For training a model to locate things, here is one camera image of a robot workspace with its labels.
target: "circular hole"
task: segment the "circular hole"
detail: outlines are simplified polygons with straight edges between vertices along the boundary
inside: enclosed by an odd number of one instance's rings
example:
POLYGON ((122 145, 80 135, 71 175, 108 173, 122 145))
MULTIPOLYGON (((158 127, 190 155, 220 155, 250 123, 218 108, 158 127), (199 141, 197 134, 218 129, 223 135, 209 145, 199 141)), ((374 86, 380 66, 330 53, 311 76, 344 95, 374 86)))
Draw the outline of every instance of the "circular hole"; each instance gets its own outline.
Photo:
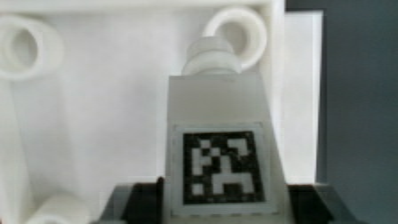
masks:
POLYGON ((21 30, 16 34, 10 49, 14 50, 14 58, 19 61, 21 68, 26 69, 33 65, 37 58, 35 39, 26 30, 21 30))
POLYGON ((234 22, 225 23, 216 29, 216 36, 227 40, 232 46, 234 54, 239 55, 247 43, 247 33, 239 24, 234 22))

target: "qr-like marker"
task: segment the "qr-like marker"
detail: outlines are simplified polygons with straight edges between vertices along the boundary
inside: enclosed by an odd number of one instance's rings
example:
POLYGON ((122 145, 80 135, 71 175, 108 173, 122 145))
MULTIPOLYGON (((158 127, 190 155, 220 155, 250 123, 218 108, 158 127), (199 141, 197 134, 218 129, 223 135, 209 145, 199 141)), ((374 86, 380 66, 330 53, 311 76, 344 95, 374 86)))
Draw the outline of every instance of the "qr-like marker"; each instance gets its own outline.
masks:
POLYGON ((183 203, 264 201, 254 133, 183 135, 183 203))

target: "dark background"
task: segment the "dark background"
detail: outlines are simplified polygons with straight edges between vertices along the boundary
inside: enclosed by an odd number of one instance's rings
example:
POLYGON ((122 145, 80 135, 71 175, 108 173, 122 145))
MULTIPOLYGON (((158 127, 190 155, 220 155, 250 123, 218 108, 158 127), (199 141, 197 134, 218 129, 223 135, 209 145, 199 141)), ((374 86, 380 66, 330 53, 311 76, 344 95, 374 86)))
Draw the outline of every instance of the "dark background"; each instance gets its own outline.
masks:
POLYGON ((286 0, 321 9, 318 182, 358 220, 398 223, 398 1, 286 0))

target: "black object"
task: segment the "black object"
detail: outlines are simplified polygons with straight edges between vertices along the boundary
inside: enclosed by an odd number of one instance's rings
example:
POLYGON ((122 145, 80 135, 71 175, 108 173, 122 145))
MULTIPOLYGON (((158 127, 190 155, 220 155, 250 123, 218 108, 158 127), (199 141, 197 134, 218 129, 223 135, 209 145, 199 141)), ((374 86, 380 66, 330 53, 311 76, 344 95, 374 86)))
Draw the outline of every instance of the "black object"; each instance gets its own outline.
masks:
POLYGON ((161 223, 163 178, 154 183, 133 185, 126 209, 120 219, 127 224, 161 223))
POLYGON ((326 224, 334 220, 311 185, 289 186, 291 209, 296 224, 326 224))

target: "white ring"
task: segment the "white ring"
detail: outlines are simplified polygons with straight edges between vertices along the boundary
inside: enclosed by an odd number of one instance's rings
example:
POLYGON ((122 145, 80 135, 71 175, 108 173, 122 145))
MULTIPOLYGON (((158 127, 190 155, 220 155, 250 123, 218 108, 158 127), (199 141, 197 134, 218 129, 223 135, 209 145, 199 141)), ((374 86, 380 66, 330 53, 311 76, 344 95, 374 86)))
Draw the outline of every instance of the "white ring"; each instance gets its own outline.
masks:
POLYGON ((0 17, 0 78, 21 81, 53 73, 60 66, 62 56, 64 45, 55 29, 24 17, 0 17), (37 49, 30 66, 21 62, 12 44, 23 31, 32 36, 37 49))
POLYGON ((241 69, 257 63, 266 48, 266 27, 263 18, 247 7, 229 7, 215 14, 202 32, 202 36, 213 36, 225 23, 238 23, 247 33, 247 46, 238 55, 241 69))

